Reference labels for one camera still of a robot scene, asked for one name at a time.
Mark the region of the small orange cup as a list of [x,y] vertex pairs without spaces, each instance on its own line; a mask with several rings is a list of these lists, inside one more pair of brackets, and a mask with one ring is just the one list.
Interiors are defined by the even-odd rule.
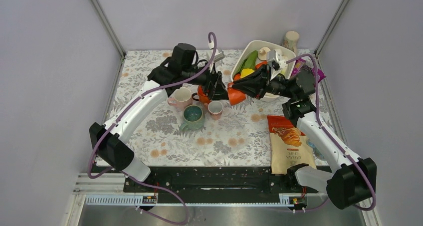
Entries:
[[231,87],[228,88],[227,92],[228,100],[231,106],[239,104],[246,99],[246,95],[243,92],[233,89]]

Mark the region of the small pink cup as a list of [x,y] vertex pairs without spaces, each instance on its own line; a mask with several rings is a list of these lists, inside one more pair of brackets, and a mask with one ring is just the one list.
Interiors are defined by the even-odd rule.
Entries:
[[207,110],[214,120],[219,120],[223,113],[223,104],[219,101],[212,101],[208,104]]

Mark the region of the teal green ceramic mug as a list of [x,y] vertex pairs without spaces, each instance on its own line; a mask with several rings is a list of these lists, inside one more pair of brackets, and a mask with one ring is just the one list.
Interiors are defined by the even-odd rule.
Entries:
[[205,124],[205,114],[203,110],[196,105],[190,105],[183,111],[183,122],[179,127],[180,131],[198,130]]

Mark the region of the pink white mug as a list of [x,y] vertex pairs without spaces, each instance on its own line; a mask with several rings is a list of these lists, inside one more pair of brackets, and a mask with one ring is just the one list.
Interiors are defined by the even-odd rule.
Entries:
[[181,87],[174,92],[173,97],[168,98],[167,103],[178,110],[185,110],[193,104],[192,92],[186,87]]

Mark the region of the orange mug black handle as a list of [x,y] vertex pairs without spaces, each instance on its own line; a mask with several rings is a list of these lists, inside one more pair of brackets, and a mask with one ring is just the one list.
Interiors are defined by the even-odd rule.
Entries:
[[202,87],[198,86],[197,92],[192,94],[192,99],[194,101],[200,102],[204,107],[208,107],[211,102],[209,98],[203,93]]

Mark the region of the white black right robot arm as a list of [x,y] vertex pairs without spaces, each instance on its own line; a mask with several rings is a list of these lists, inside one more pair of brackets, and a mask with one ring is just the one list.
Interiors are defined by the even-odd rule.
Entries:
[[313,188],[326,194],[341,210],[349,206],[358,208],[359,202],[371,199],[368,208],[359,208],[371,211],[376,206],[376,163],[353,152],[320,120],[319,104],[310,100],[318,87],[314,74],[300,71],[285,79],[272,78],[270,71],[270,66],[262,66],[228,87],[257,99],[265,93],[287,97],[289,100],[282,105],[285,118],[311,140],[331,169],[325,172],[311,166],[294,166],[286,178],[288,189],[298,192],[304,187]]

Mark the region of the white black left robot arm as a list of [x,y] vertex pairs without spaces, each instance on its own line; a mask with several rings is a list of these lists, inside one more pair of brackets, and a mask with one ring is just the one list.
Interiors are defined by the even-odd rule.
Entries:
[[228,100],[222,73],[214,68],[217,48],[213,40],[209,41],[209,48],[212,54],[206,65],[198,67],[194,62],[196,48],[187,43],[177,44],[172,55],[152,70],[136,96],[121,111],[102,125],[95,122],[90,126],[91,157],[99,156],[111,168],[135,178],[140,190],[150,191],[155,184],[151,170],[135,157],[126,142],[150,112],[184,83],[200,86],[211,101]]

